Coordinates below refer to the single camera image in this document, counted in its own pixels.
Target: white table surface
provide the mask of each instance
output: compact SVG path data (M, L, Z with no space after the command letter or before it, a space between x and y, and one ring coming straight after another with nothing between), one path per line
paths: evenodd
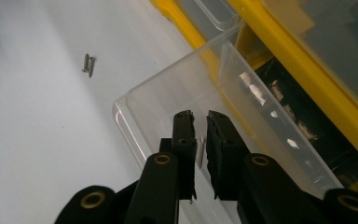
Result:
M0 223L53 223L79 190L139 178L113 102L190 51L148 0L0 0Z

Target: screw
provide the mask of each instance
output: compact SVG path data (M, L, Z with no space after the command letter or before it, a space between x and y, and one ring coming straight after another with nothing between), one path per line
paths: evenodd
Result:
M82 71L83 71L84 73L86 73L86 72L89 71L89 55L88 55L88 54L86 54L86 55L84 56L84 68L82 69Z
M92 70L94 70L95 58L94 58L94 57L89 57L89 61L90 61L90 65L89 65L89 77L91 77L91 76L92 76Z
M200 141L201 141L201 148L200 148L198 164L199 164L199 168L202 168L203 154L204 154L204 150L205 150L206 141L203 137L201 137Z

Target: transparent plastic container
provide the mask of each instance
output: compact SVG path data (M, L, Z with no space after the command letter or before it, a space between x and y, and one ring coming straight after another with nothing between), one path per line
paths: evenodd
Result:
M358 0L227 0L358 150Z
M211 40L241 21L226 0L174 0L205 41Z
M358 0L263 0L266 9L358 99Z
M172 136L173 115L188 109L195 116L200 152L206 116L214 110L230 117L252 152L273 157L306 192L322 198L328 189L342 187L230 43L239 30L229 29L115 101L117 126L135 159L143 166L158 152L160 138ZM241 223L236 202L213 199L206 153L203 157L204 165L195 173L198 199L181 202L186 217L191 223Z

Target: small metal part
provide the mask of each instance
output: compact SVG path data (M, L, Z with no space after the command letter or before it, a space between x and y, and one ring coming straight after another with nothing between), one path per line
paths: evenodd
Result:
M95 62L95 58L89 57L89 77L92 76L92 71L94 70L94 62Z
M269 165L269 159L263 156L252 157L252 162L257 165L266 166Z
M199 154L198 166L199 166L199 168L202 168L203 154L204 154L204 151L205 151L206 141L205 141L205 139L203 137L200 138L200 141L201 141L201 149L200 149L200 154Z
M347 194L341 194L337 197L338 201L345 207L358 213L358 199Z
M82 69L84 73L87 73L89 71L89 58L90 56L88 54L84 56L84 67Z
M80 202L83 208L91 209L98 207L105 200L105 195L102 191L97 190L84 196Z
M160 164L160 165L165 165L170 163L171 158L168 155L158 155L155 157L155 163Z

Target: black plastic part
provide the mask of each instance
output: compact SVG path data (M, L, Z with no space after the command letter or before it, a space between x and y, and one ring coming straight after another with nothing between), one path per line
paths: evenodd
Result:
M240 197L237 203L237 212L241 223L266 223L257 207L257 204L255 203L255 199L253 198L251 191L245 183L242 183L241 186Z
M194 169L197 155L197 140L194 130L194 116L190 110L173 117L172 153L179 159L179 198L197 199L194 188Z
M206 151L214 197L237 201L243 157L250 153L249 149L226 115L209 111L207 120Z
M127 215L127 211L130 207L133 193L135 192L137 185L138 185L138 181L135 181L132 184L128 185L126 188L122 189L121 191L115 194L115 197L111 204L112 222L110 223L115 223L115 224L124 223L124 220Z
M326 215L334 223L358 223L358 193L350 189L330 189L324 195Z
M271 157L245 156L242 172L266 223L330 223Z
M56 224L106 224L115 193L106 187L91 186L79 191L62 209Z
M172 153L156 153L147 159L124 223L177 223L178 167Z

